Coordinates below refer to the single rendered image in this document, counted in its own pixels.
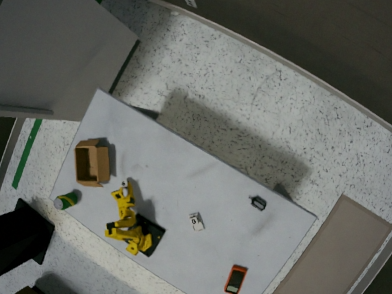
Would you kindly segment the green drink can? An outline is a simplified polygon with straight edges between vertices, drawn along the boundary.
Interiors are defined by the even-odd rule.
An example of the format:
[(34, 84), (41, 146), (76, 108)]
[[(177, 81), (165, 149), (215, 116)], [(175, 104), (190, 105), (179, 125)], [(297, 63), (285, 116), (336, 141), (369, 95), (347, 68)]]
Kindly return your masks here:
[(57, 196), (53, 201), (53, 205), (57, 210), (65, 210), (67, 208), (75, 206), (77, 202), (78, 202), (78, 198), (76, 194), (70, 192), (67, 194)]

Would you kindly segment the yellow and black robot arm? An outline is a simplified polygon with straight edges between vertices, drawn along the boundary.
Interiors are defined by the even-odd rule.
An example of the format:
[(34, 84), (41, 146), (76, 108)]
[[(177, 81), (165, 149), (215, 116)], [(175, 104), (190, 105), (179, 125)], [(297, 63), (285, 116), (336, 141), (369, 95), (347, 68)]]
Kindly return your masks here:
[(130, 242), (130, 244), (127, 247), (127, 250), (133, 254), (136, 254), (139, 250), (145, 252), (147, 248), (152, 246), (152, 234), (149, 233), (143, 237), (141, 226), (134, 227), (129, 231), (121, 230), (122, 227), (126, 228), (124, 227), (125, 225), (127, 225), (127, 227), (133, 226), (136, 223), (136, 217), (135, 217), (135, 212), (131, 210), (130, 207), (126, 207), (126, 208), (121, 207), (120, 209), (118, 209), (118, 211), (119, 211), (120, 221), (118, 220), (115, 222), (107, 223), (106, 224), (107, 230), (105, 230), (105, 236), (119, 241)]

